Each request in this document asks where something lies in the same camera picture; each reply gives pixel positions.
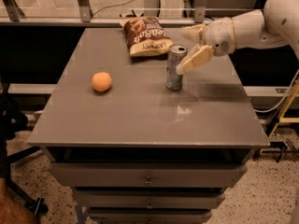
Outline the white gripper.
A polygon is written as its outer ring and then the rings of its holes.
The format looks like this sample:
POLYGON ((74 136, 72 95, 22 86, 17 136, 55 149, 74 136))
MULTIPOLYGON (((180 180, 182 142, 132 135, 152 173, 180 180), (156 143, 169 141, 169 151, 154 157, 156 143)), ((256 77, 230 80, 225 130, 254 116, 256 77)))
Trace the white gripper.
POLYGON ((178 64, 176 72, 184 75, 196 67, 208 63, 215 56, 232 54, 235 51, 235 28, 231 18, 212 21, 209 25, 197 24, 183 27, 179 34, 192 42, 190 53, 178 64))

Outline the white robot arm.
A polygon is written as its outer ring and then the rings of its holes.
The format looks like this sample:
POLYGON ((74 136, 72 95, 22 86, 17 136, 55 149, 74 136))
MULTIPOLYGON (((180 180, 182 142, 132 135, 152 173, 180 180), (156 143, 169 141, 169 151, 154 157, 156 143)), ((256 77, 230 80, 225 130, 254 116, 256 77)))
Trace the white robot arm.
POLYGON ((214 56, 244 48, 271 49, 289 45, 299 58, 299 0, 267 0, 262 10, 184 27, 180 34, 195 46, 177 66, 179 75, 208 63, 214 56))

